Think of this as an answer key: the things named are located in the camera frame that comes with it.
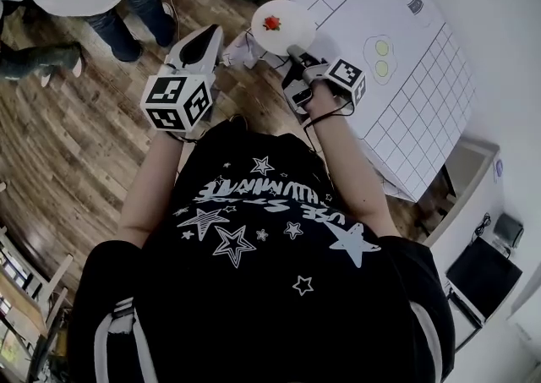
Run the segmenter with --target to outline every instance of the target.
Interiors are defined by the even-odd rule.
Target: leg
[[[175,20],[163,11],[161,0],[128,0],[129,6],[148,27],[161,47],[175,36]]]
[[[80,59],[78,43],[32,47],[14,51],[4,43],[0,49],[0,78],[20,79],[37,69],[64,66],[74,69]]]
[[[129,32],[115,8],[86,18],[90,27],[111,47],[112,55],[121,62],[134,62],[142,54],[143,48]]]

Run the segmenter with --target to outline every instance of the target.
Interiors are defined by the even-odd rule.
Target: red object
[[[280,18],[277,18],[276,16],[270,16],[269,18],[265,18],[265,23],[263,24],[267,31],[280,31],[280,25]]]

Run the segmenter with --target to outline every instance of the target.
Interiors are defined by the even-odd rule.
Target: chair
[[[67,255],[58,267],[51,280],[46,280],[41,273],[30,264],[25,257],[15,248],[6,235],[7,228],[0,228],[0,243],[2,246],[33,276],[36,283],[41,286],[37,291],[37,297],[30,296],[22,287],[0,267],[0,293],[11,303],[12,308],[6,314],[8,322],[15,327],[19,335],[30,344],[35,345],[39,335],[46,336],[52,322],[60,310],[68,289],[64,288],[54,305],[50,308],[54,288],[60,282],[63,274],[68,270],[74,257]]]

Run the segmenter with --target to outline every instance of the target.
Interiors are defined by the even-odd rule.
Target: desk
[[[418,201],[466,128],[475,99],[472,71],[431,0],[292,0],[318,25],[309,51],[366,72],[367,91],[348,118],[365,155]],[[285,57],[266,53],[273,67]],[[288,71],[284,65],[281,74]]]

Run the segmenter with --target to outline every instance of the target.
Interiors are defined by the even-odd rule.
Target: black t-shirt
[[[338,206],[292,135],[212,129],[144,248],[90,254],[69,329],[74,381],[96,381],[96,327],[130,297],[159,381],[433,382],[411,302],[434,323],[447,375],[454,331],[429,249],[377,238]],[[130,380],[137,354],[108,345],[110,372]]]

